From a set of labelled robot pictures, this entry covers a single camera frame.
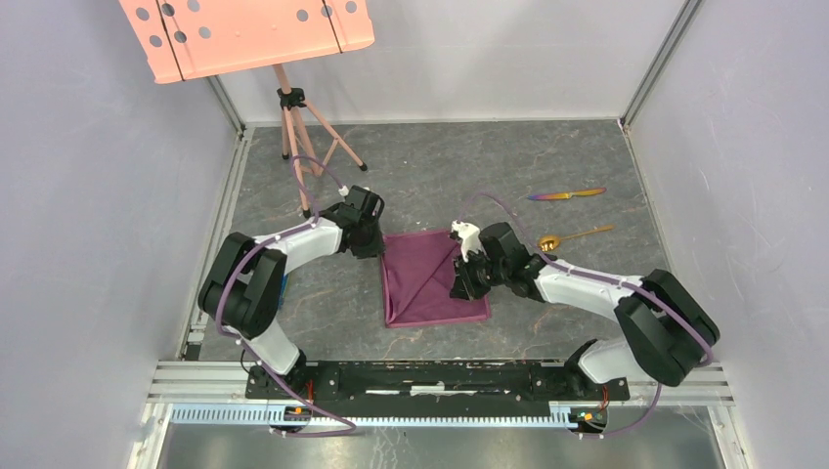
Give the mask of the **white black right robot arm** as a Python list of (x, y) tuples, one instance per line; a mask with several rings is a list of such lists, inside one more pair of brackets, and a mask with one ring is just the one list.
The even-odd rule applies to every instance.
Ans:
[(505, 286), (517, 297), (575, 307), (619, 325), (621, 337), (591, 340), (568, 359), (564, 383), (578, 399), (637, 372), (676, 387), (713, 358), (719, 328), (666, 270), (637, 277), (583, 269), (531, 252), (506, 222), (479, 229), (455, 221), (450, 236), (460, 247), (451, 297), (477, 300)]

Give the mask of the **magenta satin napkin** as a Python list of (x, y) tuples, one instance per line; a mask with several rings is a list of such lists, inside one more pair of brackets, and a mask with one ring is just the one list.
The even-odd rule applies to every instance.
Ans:
[(385, 326), (423, 327), (488, 320), (486, 299), (455, 299), (459, 244), (447, 231), (388, 234), (380, 260)]

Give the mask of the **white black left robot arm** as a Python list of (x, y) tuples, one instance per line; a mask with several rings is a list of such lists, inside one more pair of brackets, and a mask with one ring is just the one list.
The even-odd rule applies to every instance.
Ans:
[(282, 397), (295, 398), (307, 385), (307, 372), (298, 365), (304, 355), (277, 320), (286, 276), (334, 254), (381, 256), (384, 207), (379, 194), (353, 186), (342, 201), (301, 225), (257, 237), (235, 232), (221, 244), (197, 305), (220, 334), (238, 339), (271, 372), (269, 383)]

